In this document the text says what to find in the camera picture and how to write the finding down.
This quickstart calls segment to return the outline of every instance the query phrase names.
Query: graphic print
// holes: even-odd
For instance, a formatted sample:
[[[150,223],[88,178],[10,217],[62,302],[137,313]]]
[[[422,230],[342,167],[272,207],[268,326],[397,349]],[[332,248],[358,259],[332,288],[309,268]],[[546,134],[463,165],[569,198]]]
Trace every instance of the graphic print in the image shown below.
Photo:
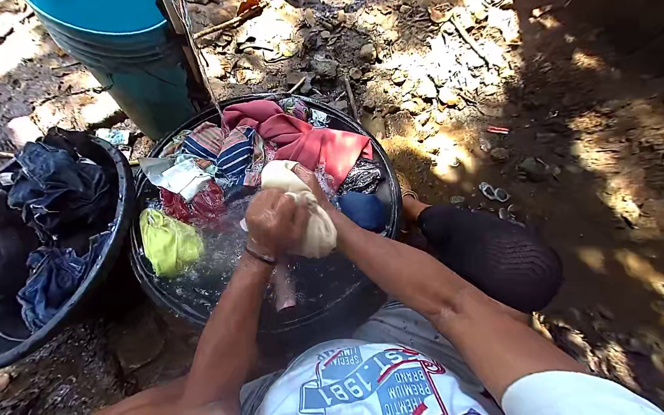
[[[364,361],[356,346],[323,352],[317,358],[317,379],[300,388],[301,413],[324,413],[373,395],[384,415],[418,415],[427,409],[424,400],[431,396],[436,400],[428,402],[436,402],[441,413],[447,413],[431,378],[445,369],[416,351],[386,349]]]

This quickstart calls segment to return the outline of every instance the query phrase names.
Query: dirt ground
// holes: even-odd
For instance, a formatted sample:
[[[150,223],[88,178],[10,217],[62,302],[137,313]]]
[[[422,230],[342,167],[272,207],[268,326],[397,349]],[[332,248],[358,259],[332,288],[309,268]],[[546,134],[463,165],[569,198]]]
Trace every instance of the dirt ground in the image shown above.
[[[297,93],[349,112],[348,76],[423,201],[493,211],[558,251],[565,285],[533,327],[664,410],[664,2],[438,3],[272,0],[201,38],[200,61],[219,98],[306,76]],[[188,7],[198,32],[237,1]],[[137,132],[97,86],[23,2],[0,1],[0,150],[32,126]],[[149,148],[136,136],[131,158]],[[481,182],[511,198],[486,199]],[[144,299],[100,316],[2,369],[0,413],[87,413],[188,370],[196,327]]]

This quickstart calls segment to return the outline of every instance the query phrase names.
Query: bracelet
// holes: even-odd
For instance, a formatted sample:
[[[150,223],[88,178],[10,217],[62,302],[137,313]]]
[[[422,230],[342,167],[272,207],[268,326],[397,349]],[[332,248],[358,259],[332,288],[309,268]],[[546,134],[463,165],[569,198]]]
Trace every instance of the bracelet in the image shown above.
[[[255,248],[251,247],[250,244],[245,245],[245,251],[250,254],[253,258],[263,261],[268,265],[271,265],[272,267],[275,267],[276,264],[278,264],[278,261],[273,258],[272,256],[265,256],[262,253],[258,252],[255,250]]]

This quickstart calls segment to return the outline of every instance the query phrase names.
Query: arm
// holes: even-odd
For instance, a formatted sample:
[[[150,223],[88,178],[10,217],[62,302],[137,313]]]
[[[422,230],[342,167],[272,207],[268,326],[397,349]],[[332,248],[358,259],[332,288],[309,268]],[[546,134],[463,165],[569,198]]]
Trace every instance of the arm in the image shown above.
[[[276,259],[300,239],[309,209],[281,191],[262,191],[248,207],[246,221],[249,249]],[[257,322],[272,270],[272,265],[243,252],[201,334],[180,408],[211,404],[207,409],[239,413],[240,388],[257,353]]]
[[[500,402],[514,381],[535,372],[584,367],[513,317],[506,306],[425,252],[361,229],[325,203],[314,174],[294,172],[329,212],[337,249],[383,290],[425,316],[465,357]]]

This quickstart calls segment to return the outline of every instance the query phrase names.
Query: teal bucket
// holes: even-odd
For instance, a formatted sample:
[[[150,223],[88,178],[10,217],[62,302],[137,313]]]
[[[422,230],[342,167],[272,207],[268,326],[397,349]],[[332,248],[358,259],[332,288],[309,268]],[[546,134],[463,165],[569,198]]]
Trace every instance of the teal bucket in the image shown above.
[[[27,0],[53,40],[135,125],[161,139],[196,114],[180,45],[155,0]]]

